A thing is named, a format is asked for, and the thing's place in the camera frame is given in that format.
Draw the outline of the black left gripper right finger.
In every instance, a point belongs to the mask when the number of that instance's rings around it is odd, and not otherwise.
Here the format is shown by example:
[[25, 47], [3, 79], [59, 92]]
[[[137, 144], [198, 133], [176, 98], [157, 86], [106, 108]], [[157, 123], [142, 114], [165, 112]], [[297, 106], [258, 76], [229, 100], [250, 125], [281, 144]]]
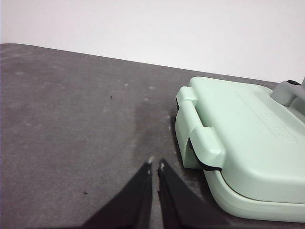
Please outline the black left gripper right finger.
[[187, 187], [165, 159], [160, 160], [157, 172], [165, 229], [224, 229], [229, 226], [227, 220]]

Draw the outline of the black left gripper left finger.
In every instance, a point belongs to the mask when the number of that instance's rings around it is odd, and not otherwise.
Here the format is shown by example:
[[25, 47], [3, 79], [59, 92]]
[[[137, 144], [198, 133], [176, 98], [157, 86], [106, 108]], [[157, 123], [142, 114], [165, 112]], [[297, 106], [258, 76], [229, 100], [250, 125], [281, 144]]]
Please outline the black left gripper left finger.
[[147, 229], [152, 209], [152, 163], [145, 162], [124, 188], [83, 225], [86, 229]]

